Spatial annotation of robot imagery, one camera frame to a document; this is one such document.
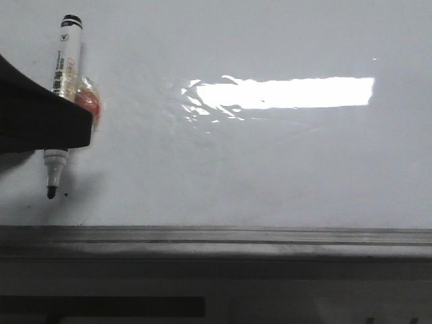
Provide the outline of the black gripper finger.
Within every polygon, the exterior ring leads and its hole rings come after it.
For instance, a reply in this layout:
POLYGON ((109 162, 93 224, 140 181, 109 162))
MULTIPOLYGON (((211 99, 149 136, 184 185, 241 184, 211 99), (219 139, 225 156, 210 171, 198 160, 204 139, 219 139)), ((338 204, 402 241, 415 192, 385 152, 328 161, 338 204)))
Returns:
POLYGON ((43 88, 1 58, 1 153, 90 144, 92 114, 43 88))

